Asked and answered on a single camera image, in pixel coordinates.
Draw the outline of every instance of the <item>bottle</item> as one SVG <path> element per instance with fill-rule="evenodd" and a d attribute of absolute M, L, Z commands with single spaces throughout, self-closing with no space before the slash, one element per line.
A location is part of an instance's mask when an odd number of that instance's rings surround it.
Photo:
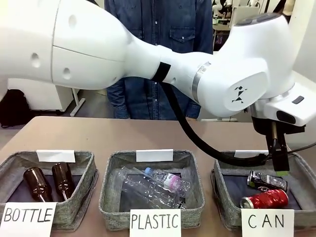
<path fill-rule="evenodd" d="M 133 203 L 137 202 L 138 206 L 160 209 L 185 208 L 178 192 L 166 190 L 162 183 L 134 167 L 121 168 L 116 182 L 119 182 L 117 185 L 122 186 L 122 191 L 133 199 Z"/>
<path fill-rule="evenodd" d="M 191 183 L 189 181 L 183 180 L 179 176 L 170 174 L 161 169 L 151 169 L 147 167 L 145 173 L 162 182 L 166 189 L 178 191 L 182 198 L 185 198 L 191 189 Z"/>
<path fill-rule="evenodd" d="M 51 186 L 47 182 L 43 171 L 38 167 L 27 169 L 23 178 L 28 184 L 29 191 L 35 201 L 52 202 Z"/>
<path fill-rule="evenodd" d="M 68 200 L 75 190 L 69 165 L 65 162 L 55 164 L 52 169 L 57 194 L 63 201 Z"/>

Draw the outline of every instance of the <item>clear plastic bottle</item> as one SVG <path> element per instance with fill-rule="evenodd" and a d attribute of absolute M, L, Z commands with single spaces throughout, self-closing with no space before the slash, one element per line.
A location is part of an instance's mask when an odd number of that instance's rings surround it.
<path fill-rule="evenodd" d="M 162 183 L 135 167 L 121 168 L 116 182 L 121 183 L 122 191 L 129 195 L 134 204 L 137 202 L 137 206 L 141 205 L 145 209 L 185 208 L 178 192 L 166 190 Z"/>
<path fill-rule="evenodd" d="M 183 180 L 179 176 L 170 174 L 161 169 L 151 169 L 147 167 L 145 173 L 162 182 L 166 189 L 178 191 L 182 198 L 185 198 L 191 189 L 191 183 L 189 181 Z"/>

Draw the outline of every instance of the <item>bottle label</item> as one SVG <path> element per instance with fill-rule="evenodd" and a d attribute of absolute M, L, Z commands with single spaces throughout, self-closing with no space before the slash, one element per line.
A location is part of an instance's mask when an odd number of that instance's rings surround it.
<path fill-rule="evenodd" d="M 168 174 L 166 180 L 164 181 L 164 186 L 165 188 L 169 188 L 172 190 L 177 190 L 178 189 L 178 182 L 181 178 L 177 175 L 174 174 Z"/>

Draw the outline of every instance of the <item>person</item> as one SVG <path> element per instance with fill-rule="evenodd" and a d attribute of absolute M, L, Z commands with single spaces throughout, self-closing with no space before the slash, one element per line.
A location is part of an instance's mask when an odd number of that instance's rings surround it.
<path fill-rule="evenodd" d="M 105 0 L 105 9 L 139 39 L 178 53 L 212 53 L 212 0 Z M 200 106 L 175 87 L 183 114 L 197 119 Z M 117 119 L 176 120 L 159 83 L 128 77 L 107 88 Z"/>

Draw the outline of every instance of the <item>paper sign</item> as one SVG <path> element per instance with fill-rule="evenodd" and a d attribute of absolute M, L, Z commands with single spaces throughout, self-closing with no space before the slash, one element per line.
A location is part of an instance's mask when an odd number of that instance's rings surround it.
<path fill-rule="evenodd" d="M 136 151 L 136 162 L 155 161 L 173 161 L 173 149 Z"/>
<path fill-rule="evenodd" d="M 255 157 L 259 154 L 269 154 L 267 150 L 236 150 L 234 157 L 236 158 L 248 158 Z"/>
<path fill-rule="evenodd" d="M 8 202 L 0 225 L 1 237 L 50 237 L 56 202 Z"/>
<path fill-rule="evenodd" d="M 180 209 L 131 210 L 130 237 L 180 237 Z"/>
<path fill-rule="evenodd" d="M 293 237 L 294 210 L 241 209 L 242 237 Z"/>
<path fill-rule="evenodd" d="M 76 163 L 74 150 L 37 150 L 39 162 Z"/>

